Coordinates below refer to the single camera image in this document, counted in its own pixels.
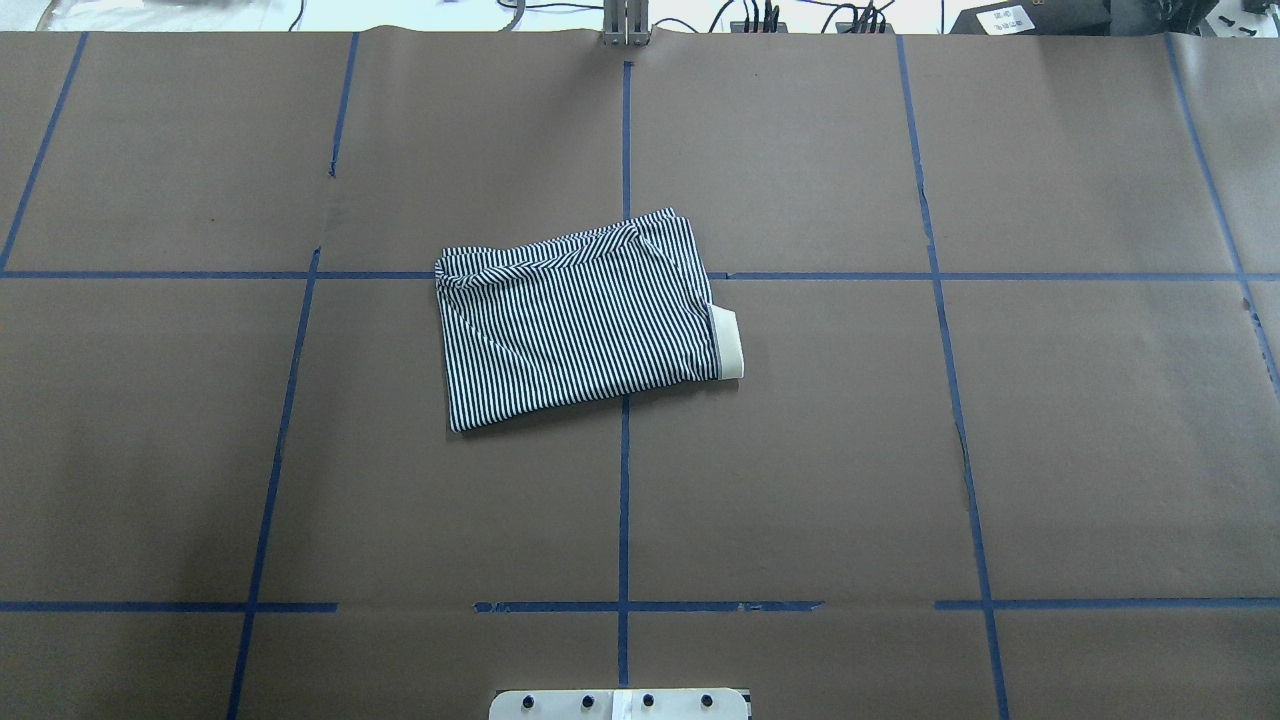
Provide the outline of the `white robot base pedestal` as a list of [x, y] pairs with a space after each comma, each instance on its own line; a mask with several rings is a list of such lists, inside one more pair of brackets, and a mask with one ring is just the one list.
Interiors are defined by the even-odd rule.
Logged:
[[712, 688], [503, 691], [489, 719], [751, 719], [750, 693]]

